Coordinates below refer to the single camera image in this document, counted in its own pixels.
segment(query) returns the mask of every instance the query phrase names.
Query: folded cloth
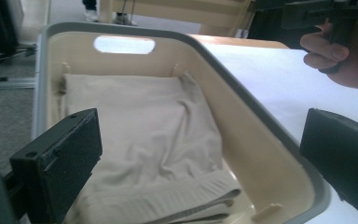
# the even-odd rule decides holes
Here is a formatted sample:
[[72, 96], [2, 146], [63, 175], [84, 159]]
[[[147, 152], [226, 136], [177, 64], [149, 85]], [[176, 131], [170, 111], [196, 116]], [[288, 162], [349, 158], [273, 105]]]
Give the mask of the folded cloth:
[[240, 193], [190, 75], [65, 75], [67, 114], [96, 107], [103, 155], [66, 223], [216, 223]]

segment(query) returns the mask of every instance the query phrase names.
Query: human hand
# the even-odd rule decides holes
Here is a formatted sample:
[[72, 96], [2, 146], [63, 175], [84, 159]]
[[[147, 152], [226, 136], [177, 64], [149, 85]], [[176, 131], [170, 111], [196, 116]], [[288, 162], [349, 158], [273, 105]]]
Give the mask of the human hand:
[[333, 81], [343, 86], [358, 89], [358, 25], [348, 48], [339, 44], [328, 43], [327, 38], [331, 24], [319, 26], [320, 33], [304, 35], [300, 44], [310, 53], [304, 57], [304, 63], [316, 69], [325, 69], [341, 63], [337, 73], [328, 75]]

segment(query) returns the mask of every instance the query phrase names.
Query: laundry basket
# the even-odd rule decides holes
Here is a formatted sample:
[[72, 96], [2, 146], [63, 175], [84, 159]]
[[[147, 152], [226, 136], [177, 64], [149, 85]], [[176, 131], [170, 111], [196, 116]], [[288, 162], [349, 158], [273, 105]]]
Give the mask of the laundry basket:
[[226, 169], [242, 187], [225, 223], [304, 223], [330, 200], [329, 187], [257, 100], [188, 35], [65, 22], [46, 27], [36, 67], [33, 135], [63, 119], [64, 74], [170, 77], [198, 82], [223, 138]]

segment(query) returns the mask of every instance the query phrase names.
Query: beige fabric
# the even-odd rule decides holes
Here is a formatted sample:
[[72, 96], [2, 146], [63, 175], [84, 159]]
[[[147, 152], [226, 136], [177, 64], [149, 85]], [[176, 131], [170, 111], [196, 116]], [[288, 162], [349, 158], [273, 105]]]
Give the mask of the beige fabric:
[[216, 223], [240, 193], [189, 75], [66, 75], [65, 114], [98, 108], [103, 155], [67, 223]]

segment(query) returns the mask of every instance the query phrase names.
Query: beige garment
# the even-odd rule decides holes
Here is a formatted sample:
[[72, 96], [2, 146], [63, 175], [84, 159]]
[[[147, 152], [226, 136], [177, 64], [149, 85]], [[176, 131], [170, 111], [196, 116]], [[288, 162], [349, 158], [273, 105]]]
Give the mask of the beige garment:
[[220, 133], [189, 75], [66, 75], [66, 113], [96, 107], [102, 159], [67, 223], [216, 223], [240, 193]]

